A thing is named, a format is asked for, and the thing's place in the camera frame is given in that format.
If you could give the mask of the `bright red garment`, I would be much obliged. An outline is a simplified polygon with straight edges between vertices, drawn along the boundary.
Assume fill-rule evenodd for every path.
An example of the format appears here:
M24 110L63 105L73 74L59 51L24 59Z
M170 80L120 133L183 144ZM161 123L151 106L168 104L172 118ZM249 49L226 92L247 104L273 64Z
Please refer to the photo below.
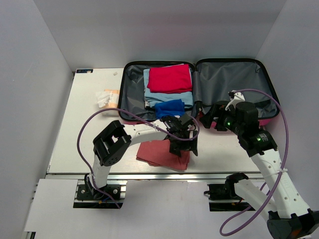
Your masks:
M185 93L192 91L188 65L151 68L147 87L152 93Z

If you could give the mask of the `salmon pink garment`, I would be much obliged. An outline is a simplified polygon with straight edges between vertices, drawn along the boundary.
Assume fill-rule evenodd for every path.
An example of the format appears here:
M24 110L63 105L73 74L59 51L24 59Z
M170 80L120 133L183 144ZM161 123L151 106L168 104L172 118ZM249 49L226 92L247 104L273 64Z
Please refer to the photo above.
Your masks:
M136 159L147 162L151 166L168 167L179 171L186 170L190 159L189 151L181 151L181 156L178 156L170 153L169 146L168 139L142 142Z

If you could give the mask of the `orange tissue pack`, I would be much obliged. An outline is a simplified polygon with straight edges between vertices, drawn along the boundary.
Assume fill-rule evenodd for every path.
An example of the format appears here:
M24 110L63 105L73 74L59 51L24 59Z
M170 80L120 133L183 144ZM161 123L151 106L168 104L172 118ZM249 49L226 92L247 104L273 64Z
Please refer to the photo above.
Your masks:
M99 91L95 93L99 110L116 109L118 107L120 91L109 90Z

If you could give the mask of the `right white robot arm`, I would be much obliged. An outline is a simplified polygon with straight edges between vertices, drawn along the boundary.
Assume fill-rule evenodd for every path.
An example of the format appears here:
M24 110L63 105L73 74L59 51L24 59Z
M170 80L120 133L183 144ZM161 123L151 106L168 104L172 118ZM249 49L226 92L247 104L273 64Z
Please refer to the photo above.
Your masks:
M200 118L205 128L216 123L217 131L231 131L239 140L260 170L273 194L265 195L244 173L234 173L226 178L221 195L242 198L255 210L260 211L274 239L298 239L312 234L319 227L319 213L310 209L293 185L283 168L277 145L268 131L260 128L258 111L253 103L228 101L213 104Z

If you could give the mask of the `pink hard-shell suitcase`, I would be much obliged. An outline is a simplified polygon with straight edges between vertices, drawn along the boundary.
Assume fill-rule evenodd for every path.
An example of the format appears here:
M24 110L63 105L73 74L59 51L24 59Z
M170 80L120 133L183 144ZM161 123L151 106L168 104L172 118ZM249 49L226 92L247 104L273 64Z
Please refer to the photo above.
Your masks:
M120 117L127 123L138 123L129 116L133 113L147 121L156 119L155 110L145 103L144 70L154 67L178 65L178 61L134 61L124 67L119 104ZM246 101L254 103L260 125L266 125L276 117L279 102L265 66L250 58L208 58L188 64L192 76L193 106L186 113L196 117L208 113L212 105L228 101L232 90L243 90Z

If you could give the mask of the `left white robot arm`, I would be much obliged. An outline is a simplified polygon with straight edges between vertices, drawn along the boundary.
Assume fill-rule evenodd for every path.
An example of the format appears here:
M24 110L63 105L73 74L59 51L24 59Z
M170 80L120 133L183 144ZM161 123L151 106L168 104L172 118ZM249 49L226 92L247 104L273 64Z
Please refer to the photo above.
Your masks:
M111 166L118 163L132 145L167 139L170 153L180 155L183 151L191 151L197 156L199 130L191 131L193 126L197 127L198 123L187 114L164 116L145 124L124 125L119 120L112 121L93 140L94 164L87 179L88 193L95 199L104 196Z

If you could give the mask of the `newspaper print garment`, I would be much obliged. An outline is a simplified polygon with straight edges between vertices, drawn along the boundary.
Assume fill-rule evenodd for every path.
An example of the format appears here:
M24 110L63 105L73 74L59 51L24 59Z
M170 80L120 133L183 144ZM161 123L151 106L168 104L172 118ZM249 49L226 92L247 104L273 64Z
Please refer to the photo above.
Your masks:
M148 101L145 101L145 109L146 110L150 110L151 109L151 106L150 106Z

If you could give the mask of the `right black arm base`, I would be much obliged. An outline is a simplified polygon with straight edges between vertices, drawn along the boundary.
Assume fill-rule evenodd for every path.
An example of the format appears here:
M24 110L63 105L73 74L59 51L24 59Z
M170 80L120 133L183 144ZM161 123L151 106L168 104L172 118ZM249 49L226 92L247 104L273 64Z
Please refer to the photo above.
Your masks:
M223 184L208 184L208 190L204 195L209 199L210 212L240 212L250 205L237 194L235 194L235 183L249 177L240 172L226 177Z

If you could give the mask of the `light blue garment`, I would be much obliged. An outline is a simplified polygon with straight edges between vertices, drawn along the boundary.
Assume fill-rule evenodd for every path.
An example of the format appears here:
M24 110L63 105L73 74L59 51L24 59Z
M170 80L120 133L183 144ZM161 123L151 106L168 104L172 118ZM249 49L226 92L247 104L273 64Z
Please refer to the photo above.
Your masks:
M193 96L192 92L184 92L184 93L152 93L148 88L149 83L149 72L150 69L143 70L144 76L144 101L148 101L151 108L155 108L155 104L167 102L171 100L179 100L181 99L184 102L184 107L186 109L193 107Z

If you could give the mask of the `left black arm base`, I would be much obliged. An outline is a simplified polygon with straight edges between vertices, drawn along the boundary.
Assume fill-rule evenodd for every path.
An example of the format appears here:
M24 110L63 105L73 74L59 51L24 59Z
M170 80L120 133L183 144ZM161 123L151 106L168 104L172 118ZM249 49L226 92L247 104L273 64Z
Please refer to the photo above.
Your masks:
M76 209L120 209L125 198L126 187L121 184L107 184L96 190L89 174L77 184L73 208Z

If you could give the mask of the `royal blue towel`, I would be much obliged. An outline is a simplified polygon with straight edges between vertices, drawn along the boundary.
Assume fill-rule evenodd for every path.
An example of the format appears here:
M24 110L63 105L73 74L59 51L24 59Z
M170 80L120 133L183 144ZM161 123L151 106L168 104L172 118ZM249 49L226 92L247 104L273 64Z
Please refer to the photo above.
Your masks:
M183 116L185 113L184 102L179 99L157 103L155 104L155 113L157 119L166 116Z

